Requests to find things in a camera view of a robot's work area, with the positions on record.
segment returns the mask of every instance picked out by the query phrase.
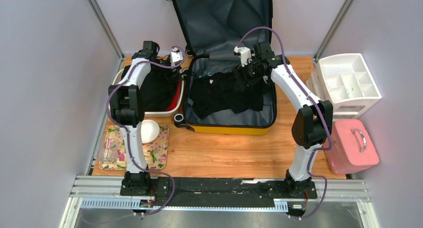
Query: suitcase lid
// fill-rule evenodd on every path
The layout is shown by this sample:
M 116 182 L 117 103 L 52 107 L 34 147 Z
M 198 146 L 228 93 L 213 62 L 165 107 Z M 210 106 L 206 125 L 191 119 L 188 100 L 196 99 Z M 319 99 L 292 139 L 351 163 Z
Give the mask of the suitcase lid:
M 188 49 L 194 53 L 232 50 L 240 39 L 258 26 L 272 26 L 272 0 L 172 0 Z M 252 47 L 271 40 L 265 29 L 251 33 L 243 42 Z
M 379 156 L 376 153 L 375 146 L 360 120 L 349 119 L 335 121 L 334 131 L 336 132 L 335 136 L 338 136 L 340 139 L 337 145 L 340 146 L 339 142 L 341 142 L 341 146 L 352 165 L 369 166 L 379 163 Z

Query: floral tray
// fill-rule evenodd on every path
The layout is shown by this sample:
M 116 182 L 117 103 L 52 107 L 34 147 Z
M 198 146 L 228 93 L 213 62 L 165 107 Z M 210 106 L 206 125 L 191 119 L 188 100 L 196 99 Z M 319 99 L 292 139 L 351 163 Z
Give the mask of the floral tray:
M 143 144 L 144 156 L 148 168 L 160 170 L 166 165 L 169 127 L 159 125 L 158 137 L 147 144 Z M 99 149 L 97 159 L 100 161 L 100 168 L 103 170 L 125 170 L 126 150 L 123 135 L 118 126 L 113 125 L 107 129 L 102 149 Z

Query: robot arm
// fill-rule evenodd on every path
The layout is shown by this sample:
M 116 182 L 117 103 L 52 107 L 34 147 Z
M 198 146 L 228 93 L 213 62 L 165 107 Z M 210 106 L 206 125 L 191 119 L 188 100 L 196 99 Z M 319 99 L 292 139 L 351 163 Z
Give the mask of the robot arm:
M 234 54 L 240 57 L 241 66 L 234 69 L 239 87 L 246 88 L 252 82 L 257 82 L 257 77 L 263 77 L 266 81 L 268 76 L 278 85 L 293 104 L 297 116 L 292 126 L 292 136 L 296 142 L 294 160 L 289 170 L 286 172 L 286 179 L 289 183 L 289 191 L 292 196 L 303 193 L 304 188 L 311 181 L 307 171 L 310 156 L 314 156 L 313 150 L 320 147 L 326 140 L 322 121 L 317 116 L 317 111 L 311 97 L 323 112 L 325 122 L 331 131 L 333 106 L 329 101 L 321 101 L 313 94 L 294 72 L 292 65 L 285 68 L 281 55 L 275 56 L 271 50 L 269 42 L 261 42 L 253 46 L 254 58 L 251 57 L 250 49 L 247 47 L 235 47 Z M 294 82 L 292 76 L 299 81 L 302 89 Z M 314 163 L 311 158 L 310 169 Z
M 143 61 L 155 60 L 157 56 L 157 44 L 152 41 L 145 41 L 143 49 L 132 56 L 132 63 L 118 85 L 128 80 L 121 88 L 117 90 L 117 94 L 110 100 L 110 112 L 112 117 L 120 124 L 124 125 L 129 130 L 131 144 L 131 152 L 136 162 L 141 168 L 147 169 L 147 161 L 143 153 L 143 143 L 141 138 L 141 122 L 144 120 L 145 111 L 141 99 L 141 85 L 147 74 L 151 71 L 149 63 L 142 63 Z M 174 49 L 170 55 L 171 64 L 183 59 L 182 52 Z M 116 86 L 109 87 L 109 94 Z M 127 132 L 125 128 L 120 128 L 124 136 L 126 154 L 128 151 Z M 127 159 L 127 172 L 137 174 L 140 172 L 130 159 Z

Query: white bowl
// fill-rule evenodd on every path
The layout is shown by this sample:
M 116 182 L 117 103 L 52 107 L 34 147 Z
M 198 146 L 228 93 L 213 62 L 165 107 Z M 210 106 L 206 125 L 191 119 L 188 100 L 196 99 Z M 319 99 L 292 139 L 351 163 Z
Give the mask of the white bowl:
M 153 120 L 144 120 L 141 124 L 141 140 L 143 144 L 154 141 L 160 133 L 160 127 Z

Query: gray wall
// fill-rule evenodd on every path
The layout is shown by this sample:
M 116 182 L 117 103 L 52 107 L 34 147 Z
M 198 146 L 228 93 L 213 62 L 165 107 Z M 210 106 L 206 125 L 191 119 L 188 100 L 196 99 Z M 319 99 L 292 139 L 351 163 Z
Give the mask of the gray wall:
M 0 227 L 59 225 L 117 64 L 86 0 L 0 0 Z
M 273 28 L 287 54 L 314 55 L 345 0 L 273 0 Z M 165 0 L 97 0 L 124 53 L 138 51 L 144 40 L 163 52 L 186 42 L 171 2 Z M 276 51 L 279 44 L 273 40 Z
M 365 179 L 382 228 L 421 227 L 422 0 L 356 0 L 325 56 L 360 52 L 382 99 L 363 121 L 381 162 Z

